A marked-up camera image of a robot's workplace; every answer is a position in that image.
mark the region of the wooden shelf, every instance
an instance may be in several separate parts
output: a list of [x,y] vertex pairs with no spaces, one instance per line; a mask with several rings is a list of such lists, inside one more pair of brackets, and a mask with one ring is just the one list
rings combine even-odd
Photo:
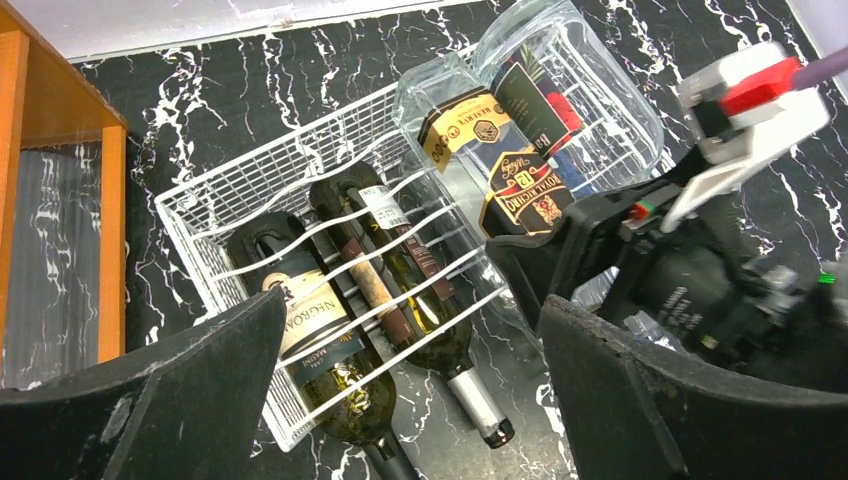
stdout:
[[20,151],[101,141],[98,358],[104,362],[124,353],[126,136],[126,120],[6,0],[0,0],[0,349]]

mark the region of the red component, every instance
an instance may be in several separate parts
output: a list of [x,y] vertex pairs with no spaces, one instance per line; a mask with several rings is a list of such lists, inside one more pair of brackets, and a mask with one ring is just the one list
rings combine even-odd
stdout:
[[719,100],[728,117],[759,107],[792,89],[792,74],[801,68],[798,57],[789,57],[743,79]]
[[645,205],[641,203],[634,203],[633,207],[630,209],[630,219],[631,220],[644,220],[648,218],[648,215],[651,214],[651,211]]
[[548,155],[553,155],[559,151],[560,148],[564,147],[569,140],[571,140],[571,133],[576,132],[583,126],[583,120],[574,111],[574,107],[571,106],[571,103],[568,101],[565,96],[559,92],[550,92],[547,94],[545,99],[551,105],[551,107],[556,112],[557,116],[562,123],[568,128],[570,132],[568,135],[563,137],[556,145],[551,147]]

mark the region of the bottle neck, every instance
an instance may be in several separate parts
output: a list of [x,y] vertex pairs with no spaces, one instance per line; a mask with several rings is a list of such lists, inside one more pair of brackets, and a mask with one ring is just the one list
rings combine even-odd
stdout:
[[490,448],[502,447],[512,439],[512,423],[498,408],[476,368],[450,378],[448,386]]
[[377,441],[364,445],[362,449],[381,479],[418,480],[415,467],[391,429]]
[[462,359],[460,359],[459,363],[457,363],[455,367],[453,367],[452,369],[447,370],[445,372],[439,372],[439,373],[444,375],[445,380],[450,382],[451,380],[462,375],[463,373],[474,370],[474,369],[475,369],[474,362],[471,361],[471,357],[468,356],[468,350],[465,350],[465,352],[462,354]]
[[361,187],[357,187],[357,188],[351,187],[351,188],[348,188],[347,190],[344,191],[345,200],[346,200],[346,203],[347,203],[346,207],[350,211],[348,211],[348,212],[342,211],[343,214],[350,214],[350,213],[353,213],[353,212],[358,212],[358,211],[360,211],[360,210],[362,210],[363,208],[366,207],[365,202],[362,201],[362,196],[359,194],[359,190],[362,189],[362,188],[368,188],[368,187],[369,187],[369,185],[362,185]]

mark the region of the green glass bottle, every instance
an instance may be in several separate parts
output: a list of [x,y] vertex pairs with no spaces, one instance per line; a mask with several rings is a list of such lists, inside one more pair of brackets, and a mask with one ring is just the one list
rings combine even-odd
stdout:
[[[377,172],[363,162],[312,185],[310,200],[322,221],[374,207],[373,214],[328,229],[345,261],[384,247],[412,228],[394,199],[381,200],[388,191]],[[441,271],[417,235],[384,253],[382,263],[391,280],[403,291],[412,290]],[[384,277],[370,262],[353,267],[351,275],[372,308],[392,297]],[[398,350],[414,345],[461,311],[453,288],[444,278],[407,302],[410,315],[404,315],[396,307],[378,314],[383,329]],[[498,448],[512,439],[515,430],[471,361],[468,347],[472,334],[471,322],[460,322],[407,358],[413,365],[442,374],[489,447]]]
[[[305,230],[285,212],[268,213],[239,227],[227,242],[236,268],[252,265],[289,246]],[[327,266],[311,240],[306,240],[275,263],[245,273],[249,294],[280,287],[294,300],[324,280]],[[334,281],[288,305],[280,355],[285,358],[341,329],[349,330],[331,344],[293,363],[291,377],[303,397],[317,407],[362,379],[382,364],[368,335],[348,329],[352,314]],[[392,431],[397,393],[386,372],[354,390],[319,416],[320,427],[331,437],[362,447],[384,480],[417,479]]]

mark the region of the wine bottle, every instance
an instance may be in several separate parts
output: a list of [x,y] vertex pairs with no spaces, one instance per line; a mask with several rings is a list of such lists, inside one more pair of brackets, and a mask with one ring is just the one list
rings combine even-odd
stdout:
[[[323,221],[374,207],[373,213],[328,229],[345,261],[364,255],[365,251],[381,248],[412,228],[394,199],[382,200],[387,192],[388,188],[374,169],[363,162],[312,185],[311,203]],[[417,235],[384,253],[382,263],[394,283],[404,291],[412,290],[441,270]],[[351,275],[372,308],[392,298],[370,262],[362,262],[352,268]],[[410,316],[403,315],[394,307],[378,314],[383,329],[398,350],[411,347],[456,317],[461,310],[454,290],[445,278],[409,297],[407,302],[412,312]],[[413,365],[442,374],[486,444],[498,448],[512,439],[515,430],[498,408],[471,361],[468,354],[471,338],[471,323],[460,322],[407,358]]]
[[536,152],[456,52],[401,76],[392,117],[449,183],[462,172],[467,182],[450,193],[476,197],[463,214],[486,237],[550,232],[574,201],[564,165]]
[[[245,267],[291,245],[305,230],[294,215],[262,215],[238,228],[227,242],[234,265]],[[327,266],[307,239],[277,262],[245,273],[249,294],[279,287],[290,302],[315,285],[313,293],[288,304],[280,355],[285,358],[339,330],[348,330],[331,344],[293,363],[289,372],[307,402],[315,408],[372,372],[382,361],[368,335],[350,329],[353,314],[334,281],[324,283]],[[397,393],[386,372],[319,416],[321,429],[343,442],[362,447],[384,480],[417,479],[392,431]]]

